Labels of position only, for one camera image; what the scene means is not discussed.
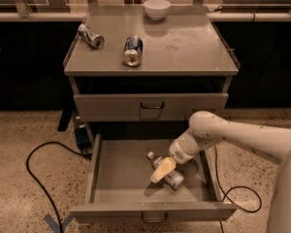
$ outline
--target white robotic arm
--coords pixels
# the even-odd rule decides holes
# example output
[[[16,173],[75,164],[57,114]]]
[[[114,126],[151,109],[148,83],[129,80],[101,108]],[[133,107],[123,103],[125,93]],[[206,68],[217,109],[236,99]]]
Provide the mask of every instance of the white robotic arm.
[[[209,112],[195,113],[189,128],[171,144],[171,157],[161,162],[151,179],[158,182],[176,168],[176,163],[184,164],[221,141],[250,147],[280,161],[268,233],[291,233],[291,129],[231,122]]]

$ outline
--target terrazzo floor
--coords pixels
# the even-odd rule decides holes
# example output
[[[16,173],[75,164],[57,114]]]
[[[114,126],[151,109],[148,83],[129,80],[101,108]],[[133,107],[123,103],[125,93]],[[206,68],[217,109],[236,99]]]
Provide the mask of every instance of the terrazzo floor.
[[[291,127],[291,109],[234,109],[217,114],[238,122]],[[0,233],[54,232],[44,220],[45,216],[55,219],[53,209],[44,192],[27,173],[25,163],[34,148],[48,141],[58,141],[78,151],[72,121],[66,132],[57,132],[60,116],[59,111],[0,112]],[[259,193],[263,202],[262,209],[256,214],[237,210],[223,222],[224,232],[266,232],[277,165],[226,142],[219,144],[217,149],[218,174],[224,189],[247,185]],[[37,150],[29,164],[49,191],[62,219],[67,218],[72,206],[82,205],[90,170],[87,159],[50,145]],[[247,209],[258,207],[252,192],[239,189],[230,196]],[[219,233],[221,228],[217,221],[79,225],[73,219],[65,232]]]

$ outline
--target can lying on its side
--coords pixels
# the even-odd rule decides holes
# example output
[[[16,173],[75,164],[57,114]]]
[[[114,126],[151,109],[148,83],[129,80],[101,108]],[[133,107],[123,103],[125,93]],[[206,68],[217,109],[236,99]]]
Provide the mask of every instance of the can lying on its side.
[[[124,53],[123,63],[127,66],[136,67],[142,63],[144,43],[137,35],[128,37]]]
[[[105,39],[101,35],[91,30],[88,26],[81,24],[78,28],[78,33],[86,43],[98,50],[105,44]]]

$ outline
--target gray cabinet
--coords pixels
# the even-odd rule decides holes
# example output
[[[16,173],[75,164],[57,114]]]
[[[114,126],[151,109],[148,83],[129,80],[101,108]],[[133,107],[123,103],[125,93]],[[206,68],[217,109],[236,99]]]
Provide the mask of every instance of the gray cabinet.
[[[65,60],[93,146],[85,203],[72,209],[77,221],[227,219],[236,207],[220,202],[206,152],[181,167],[186,184],[178,191],[151,183],[146,159],[150,150],[166,155],[195,111],[224,108],[238,73],[203,8],[173,6],[151,21],[143,6],[100,6],[86,24],[106,43],[93,50],[76,38]],[[121,60],[131,35],[144,42],[137,68]]]

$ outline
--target cabinet top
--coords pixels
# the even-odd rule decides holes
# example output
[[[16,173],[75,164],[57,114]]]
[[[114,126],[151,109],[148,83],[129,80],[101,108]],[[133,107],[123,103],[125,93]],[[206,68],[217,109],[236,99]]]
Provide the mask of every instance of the cabinet top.
[[[105,38],[92,49],[77,37],[65,60],[68,76],[232,76],[238,68],[200,5],[172,6],[152,21],[143,5],[93,7],[85,24]],[[122,64],[128,37],[144,43],[142,64]]]

